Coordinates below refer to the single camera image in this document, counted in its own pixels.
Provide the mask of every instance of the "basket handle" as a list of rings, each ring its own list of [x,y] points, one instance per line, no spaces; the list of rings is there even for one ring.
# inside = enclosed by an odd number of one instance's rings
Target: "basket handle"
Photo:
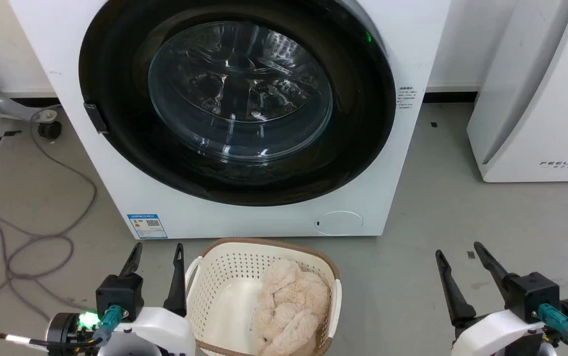
[[[194,278],[194,274],[196,273],[196,269],[198,269],[198,264],[200,261],[203,260],[202,256],[196,257],[194,261],[191,262],[189,267],[187,268],[187,272],[185,272],[185,291],[186,295],[189,295],[189,290],[191,289],[192,279]]]
[[[341,314],[341,281],[338,279],[334,280],[334,283],[332,284],[332,298],[330,304],[328,337],[334,338],[336,325],[339,323],[339,315]]]

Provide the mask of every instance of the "brown basket rim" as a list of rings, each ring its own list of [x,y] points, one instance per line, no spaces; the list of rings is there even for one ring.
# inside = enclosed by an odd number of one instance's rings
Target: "brown basket rim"
[[[332,344],[332,338],[328,337],[328,338],[326,338],[326,341],[324,342],[322,347],[317,350],[317,354],[315,354],[315,356],[324,355],[328,351],[330,344]],[[235,352],[235,351],[232,351],[232,350],[223,349],[221,347],[217,347],[217,346],[214,346],[212,344],[201,342],[200,340],[196,340],[196,346],[200,347],[201,349],[205,349],[205,350],[208,350],[208,351],[216,352],[217,354],[223,354],[223,355],[227,355],[227,356],[255,356],[255,355],[251,355],[251,354],[243,354],[241,352]]]
[[[319,257],[324,262],[326,262],[328,264],[328,266],[330,267],[330,270],[332,270],[332,273],[334,275],[334,279],[340,279],[339,278],[339,271],[336,269],[336,264],[334,264],[334,262],[332,262],[330,257],[325,255],[324,253],[319,252],[317,250],[313,250],[312,248],[297,246],[297,245],[293,245],[293,244],[290,244],[290,243],[275,241],[275,240],[269,240],[269,239],[259,239],[259,238],[255,238],[255,237],[227,237],[227,238],[223,238],[223,239],[218,239],[218,240],[214,241],[214,243],[212,243],[211,245],[207,246],[207,248],[205,248],[205,250],[203,250],[203,252],[200,256],[204,258],[205,255],[207,255],[207,253],[211,252],[211,250],[214,249],[214,247],[220,246],[220,245],[225,244],[225,243],[252,243],[252,244],[255,244],[255,245],[274,246],[274,247],[286,248],[288,250],[294,250],[294,251],[298,251],[298,252],[307,253],[309,255]]]

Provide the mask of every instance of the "washing machine door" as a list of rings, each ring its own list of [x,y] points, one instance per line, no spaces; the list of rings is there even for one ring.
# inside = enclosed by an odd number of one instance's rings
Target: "washing machine door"
[[[310,200],[383,148],[381,46],[333,0],[109,0],[80,53],[97,130],[170,187],[234,205]]]

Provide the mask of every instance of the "cable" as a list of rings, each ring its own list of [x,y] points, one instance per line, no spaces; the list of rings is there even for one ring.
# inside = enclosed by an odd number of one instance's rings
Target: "cable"
[[[64,167],[65,169],[68,169],[69,171],[77,174],[78,176],[80,176],[83,180],[85,180],[89,185],[91,185],[92,189],[93,189],[93,195],[90,199],[90,202],[88,203],[87,207],[84,209],[84,211],[82,212],[82,214],[80,214],[80,216],[78,218],[75,219],[75,221],[73,221],[73,223],[71,223],[69,226],[67,226],[66,228],[64,228],[63,230],[61,230],[60,232],[54,232],[52,234],[37,234],[37,233],[33,233],[33,232],[28,232],[27,230],[24,230],[21,227],[18,227],[16,225],[14,225],[13,223],[10,223],[9,221],[5,220],[4,218],[2,218],[0,216],[0,245],[1,245],[1,252],[2,252],[2,257],[3,257],[3,263],[5,264],[5,281],[2,282],[0,284],[0,291],[1,289],[5,288],[6,286],[9,286],[9,288],[11,289],[12,293],[21,301],[23,302],[23,304],[25,306],[27,306],[29,309],[33,310],[35,313],[37,313],[38,315],[40,315],[42,318],[44,318],[46,321],[49,321],[50,318],[47,315],[47,313],[45,313],[44,311],[42,311],[40,308],[38,308],[37,306],[35,306],[35,304],[29,302],[28,300],[26,300],[26,298],[24,298],[13,286],[12,281],[15,279],[24,279],[24,280],[28,280],[28,281],[33,281],[35,282],[42,290],[44,290],[47,294],[49,294],[51,297],[53,297],[53,299],[55,299],[56,301],[60,302],[61,304],[65,304],[66,306],[70,306],[73,308],[77,308],[77,309],[81,309],[83,311],[92,311],[92,309],[88,309],[87,307],[81,306],[80,304],[76,304],[76,303],[72,303],[69,302],[68,300],[56,295],[55,293],[53,293],[52,291],[50,291],[46,286],[44,286],[44,284],[42,284],[39,279],[41,277],[44,277],[45,275],[49,275],[51,273],[54,273],[56,271],[58,271],[60,268],[62,268],[65,264],[67,264],[67,262],[70,261],[72,255],[73,255],[73,250],[74,250],[74,244],[73,241],[66,236],[66,234],[68,232],[70,232],[71,230],[73,230],[73,228],[75,228],[82,219],[84,219],[84,217],[88,214],[88,212],[90,211],[90,208],[92,207],[92,205],[95,203],[95,200],[97,199],[97,185],[91,180],[91,178],[89,178],[88,176],[86,176],[85,174],[81,173],[80,171],[78,171],[77,169],[74,169],[72,167],[70,167],[69,165],[63,164],[62,162],[56,160],[55,158],[51,157],[46,151],[44,151],[44,149],[40,146],[40,144],[38,144],[38,141],[35,138],[35,133],[33,133],[33,124],[35,123],[35,120],[39,117],[40,113],[42,113],[42,111],[45,110],[53,110],[55,108],[59,108],[61,107],[61,105],[53,105],[53,106],[47,106],[46,108],[43,108],[40,111],[37,111],[36,113],[34,113],[31,116],[31,119],[29,120],[29,135],[31,136],[31,140],[33,141],[33,144],[35,144],[35,146],[38,148],[38,150],[40,152],[42,152],[42,154],[44,156],[46,156],[49,160],[55,162],[56,164]],[[27,241],[26,243],[22,244],[21,246],[19,246],[18,248],[16,248],[15,250],[13,250],[12,253],[10,253],[9,255],[7,254],[7,250],[6,250],[6,240],[5,240],[5,233],[2,230],[1,227],[1,223],[3,223],[4,225],[9,226],[10,228],[13,228],[14,230],[17,230],[27,236],[30,236],[31,238],[29,239],[29,241]],[[60,264],[58,264],[57,266],[49,269],[49,270],[45,270],[44,272],[40,272],[40,273],[19,273],[14,271],[11,268],[11,261],[13,260],[14,257],[16,257],[18,255],[18,253],[20,253],[21,251],[25,250],[26,248],[28,248],[29,246],[32,246],[35,243],[38,243],[40,241],[45,241],[47,239],[62,239],[64,240],[68,245],[69,245],[69,253],[68,255],[63,259],[62,262],[60,262]]]
[[[95,347],[101,343],[101,338],[96,340],[89,340],[83,343],[61,343],[61,342],[45,342],[44,340],[25,338],[24,336],[16,336],[12,334],[0,333],[0,339],[8,342],[17,343],[27,347],[46,350],[47,348],[60,348],[60,349],[88,349]]]

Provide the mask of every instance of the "white wall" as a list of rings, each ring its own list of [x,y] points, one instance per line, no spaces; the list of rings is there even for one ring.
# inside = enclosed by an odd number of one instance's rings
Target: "white wall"
[[[14,97],[55,95],[7,0],[0,0],[0,88]]]
[[[428,91],[480,88],[516,2],[452,0]],[[6,0],[0,0],[0,87],[14,96],[54,95]]]
[[[452,0],[427,91],[479,90],[516,3]]]

